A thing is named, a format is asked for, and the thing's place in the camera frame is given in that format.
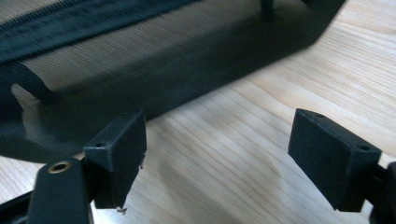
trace zipper teeth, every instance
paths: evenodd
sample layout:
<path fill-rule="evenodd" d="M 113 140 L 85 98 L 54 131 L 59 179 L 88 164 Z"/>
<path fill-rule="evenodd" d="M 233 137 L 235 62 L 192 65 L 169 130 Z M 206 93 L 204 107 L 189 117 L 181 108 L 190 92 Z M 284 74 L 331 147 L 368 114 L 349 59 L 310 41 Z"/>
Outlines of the zipper teeth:
<path fill-rule="evenodd" d="M 48 15 L 54 11 L 58 11 L 62 8 L 71 7 L 75 3 L 83 2 L 84 0 L 63 0 L 58 3 L 54 3 L 48 6 L 44 6 L 33 10 L 25 15 L 19 16 L 18 18 L 10 19 L 3 24 L 0 24 L 0 31 L 8 30 L 14 26 L 20 25 L 22 23 L 26 23 L 30 20 L 39 18 L 44 15 Z"/>

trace black mesh fabric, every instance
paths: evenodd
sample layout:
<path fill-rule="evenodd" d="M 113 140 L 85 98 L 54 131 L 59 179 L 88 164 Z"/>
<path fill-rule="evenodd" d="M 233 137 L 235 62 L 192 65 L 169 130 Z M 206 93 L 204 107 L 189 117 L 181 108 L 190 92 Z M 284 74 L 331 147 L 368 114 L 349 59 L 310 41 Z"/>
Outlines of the black mesh fabric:
<path fill-rule="evenodd" d="M 118 114 L 153 119 L 306 48 L 344 3 L 43 2 L 0 2 L 0 154 L 38 162 L 79 153 Z"/>

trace wooden surface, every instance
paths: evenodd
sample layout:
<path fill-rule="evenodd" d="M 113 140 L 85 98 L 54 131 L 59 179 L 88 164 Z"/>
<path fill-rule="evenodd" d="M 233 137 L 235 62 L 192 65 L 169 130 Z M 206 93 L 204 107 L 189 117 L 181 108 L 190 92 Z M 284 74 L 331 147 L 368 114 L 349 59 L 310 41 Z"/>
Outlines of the wooden surface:
<path fill-rule="evenodd" d="M 95 223 L 367 223 L 332 210 L 289 157 L 295 108 L 314 110 L 396 161 L 396 2 L 349 0 L 319 42 L 148 123 L 125 215 Z M 0 203 L 40 164 L 0 158 Z"/>

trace mesh panel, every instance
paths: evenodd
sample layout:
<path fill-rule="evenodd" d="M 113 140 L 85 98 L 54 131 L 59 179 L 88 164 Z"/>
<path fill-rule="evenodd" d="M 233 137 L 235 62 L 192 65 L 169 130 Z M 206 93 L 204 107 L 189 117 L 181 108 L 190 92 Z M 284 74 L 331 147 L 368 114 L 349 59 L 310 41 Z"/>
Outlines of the mesh panel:
<path fill-rule="evenodd" d="M 0 20 L 51 2 L 3 1 L 7 13 L 0 11 Z M 155 118 L 306 48 L 343 3 L 277 0 L 274 10 L 263 10 L 265 0 L 184 2 L 133 25 L 88 34 L 85 41 L 61 40 L 63 47 L 3 63 L 0 154 L 41 162 L 76 154 L 120 113 L 143 107 L 148 119 Z"/>

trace black plastic part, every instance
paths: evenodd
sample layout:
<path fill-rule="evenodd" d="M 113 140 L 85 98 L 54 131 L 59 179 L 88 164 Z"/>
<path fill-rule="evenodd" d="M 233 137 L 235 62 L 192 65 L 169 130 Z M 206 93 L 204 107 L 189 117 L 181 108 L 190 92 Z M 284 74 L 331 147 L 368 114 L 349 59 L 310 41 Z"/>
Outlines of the black plastic part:
<path fill-rule="evenodd" d="M 297 109 L 289 154 L 334 210 L 359 212 L 381 150 L 320 114 Z"/>
<path fill-rule="evenodd" d="M 29 204 L 28 224 L 92 223 L 82 163 L 67 159 L 42 167 Z"/>
<path fill-rule="evenodd" d="M 27 192 L 11 201 L 0 204 L 0 224 L 24 223 L 27 218 L 32 192 Z"/>
<path fill-rule="evenodd" d="M 388 169 L 380 167 L 380 175 L 374 175 L 376 188 L 368 192 L 374 208 L 370 215 L 371 224 L 396 223 L 396 162 Z"/>
<path fill-rule="evenodd" d="M 123 114 L 84 147 L 85 162 L 96 177 L 97 208 L 122 208 L 147 150 L 144 111 Z"/>

